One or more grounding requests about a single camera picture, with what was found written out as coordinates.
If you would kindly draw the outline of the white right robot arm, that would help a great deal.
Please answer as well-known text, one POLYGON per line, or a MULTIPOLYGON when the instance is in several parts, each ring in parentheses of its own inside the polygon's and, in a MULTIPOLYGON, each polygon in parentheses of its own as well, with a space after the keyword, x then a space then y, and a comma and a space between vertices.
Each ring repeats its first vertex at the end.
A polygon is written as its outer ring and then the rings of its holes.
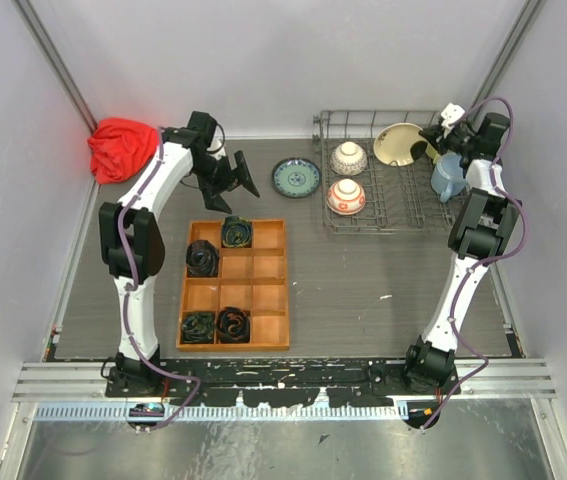
POLYGON ((517 206, 506 197, 497 159, 510 119, 490 112, 473 129, 461 115, 452 114, 454 109, 451 105, 437 124, 420 133, 441 155, 439 166, 450 160, 460 168, 468 192, 448 237, 452 258, 441 298, 427 328, 408 348, 401 370, 403 385, 415 394, 457 380, 454 360, 463 321, 489 265, 505 253, 519 218, 517 206))

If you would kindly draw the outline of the white purple patterned bowl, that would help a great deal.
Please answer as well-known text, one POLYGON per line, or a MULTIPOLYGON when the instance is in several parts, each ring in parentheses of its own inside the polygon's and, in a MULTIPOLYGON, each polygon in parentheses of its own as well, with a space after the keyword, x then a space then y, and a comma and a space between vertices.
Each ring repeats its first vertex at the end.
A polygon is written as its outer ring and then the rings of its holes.
POLYGON ((362 173, 368 164, 364 149, 353 141, 339 144, 330 157, 331 169, 341 176, 355 176, 362 173))

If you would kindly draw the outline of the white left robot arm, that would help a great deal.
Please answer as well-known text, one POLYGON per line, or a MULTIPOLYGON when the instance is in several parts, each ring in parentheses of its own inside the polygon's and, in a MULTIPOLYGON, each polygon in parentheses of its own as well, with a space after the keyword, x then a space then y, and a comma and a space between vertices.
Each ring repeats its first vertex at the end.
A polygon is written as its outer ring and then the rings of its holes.
POLYGON ((209 113, 194 111, 179 128, 107 118, 88 145, 98 184, 136 180, 117 201, 98 210, 101 258, 113 277, 121 317, 121 340, 108 379, 151 396, 167 376, 159 367, 154 322, 155 280, 165 260, 158 219, 167 200, 189 175, 211 211, 231 213, 226 192, 259 191, 243 152, 227 156, 225 132, 209 113))

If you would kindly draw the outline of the blue green patterned plate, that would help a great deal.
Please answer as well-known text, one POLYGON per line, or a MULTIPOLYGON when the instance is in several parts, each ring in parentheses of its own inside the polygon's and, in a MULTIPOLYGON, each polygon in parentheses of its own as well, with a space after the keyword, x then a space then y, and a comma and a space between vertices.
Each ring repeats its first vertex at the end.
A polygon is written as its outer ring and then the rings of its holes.
POLYGON ((320 186, 321 172, 311 160, 299 157, 283 159, 271 173, 273 188, 287 198, 311 196, 320 186))

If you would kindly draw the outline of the red orange patterned bowl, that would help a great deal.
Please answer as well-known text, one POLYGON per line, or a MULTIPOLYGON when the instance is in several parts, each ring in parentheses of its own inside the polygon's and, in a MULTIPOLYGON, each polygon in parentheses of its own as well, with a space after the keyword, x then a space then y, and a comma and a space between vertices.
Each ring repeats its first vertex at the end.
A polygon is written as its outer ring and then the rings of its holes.
POLYGON ((328 208, 338 215, 355 215, 365 207, 366 194, 359 183, 344 178, 329 187, 326 203, 328 208))

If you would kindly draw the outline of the cream plate with flower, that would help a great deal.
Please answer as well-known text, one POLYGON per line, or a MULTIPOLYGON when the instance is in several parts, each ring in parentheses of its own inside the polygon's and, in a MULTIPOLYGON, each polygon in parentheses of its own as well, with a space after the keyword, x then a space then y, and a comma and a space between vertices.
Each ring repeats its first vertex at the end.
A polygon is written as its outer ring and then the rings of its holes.
POLYGON ((422 128, 412 123, 396 123, 385 128, 374 140, 373 152, 383 164, 404 167, 425 154, 427 142, 422 128))

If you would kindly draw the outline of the light blue ceramic mug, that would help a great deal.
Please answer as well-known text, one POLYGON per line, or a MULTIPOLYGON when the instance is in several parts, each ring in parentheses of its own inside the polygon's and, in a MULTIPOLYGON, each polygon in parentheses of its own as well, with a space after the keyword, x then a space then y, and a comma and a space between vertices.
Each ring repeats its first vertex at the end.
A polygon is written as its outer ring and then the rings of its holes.
POLYGON ((460 165, 461 159, 459 154, 449 152, 441 156, 434 166, 430 184, 440 203, 447 203, 467 186, 464 170, 460 165))

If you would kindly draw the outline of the yellow green ceramic mug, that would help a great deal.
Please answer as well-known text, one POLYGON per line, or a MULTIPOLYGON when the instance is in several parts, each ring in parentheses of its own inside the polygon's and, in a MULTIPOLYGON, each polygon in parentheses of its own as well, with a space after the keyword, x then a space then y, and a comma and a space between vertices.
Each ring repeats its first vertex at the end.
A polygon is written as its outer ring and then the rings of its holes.
POLYGON ((441 157, 441 155, 431 144, 427 144, 426 155, 432 161, 433 164, 436 164, 439 158, 441 157))

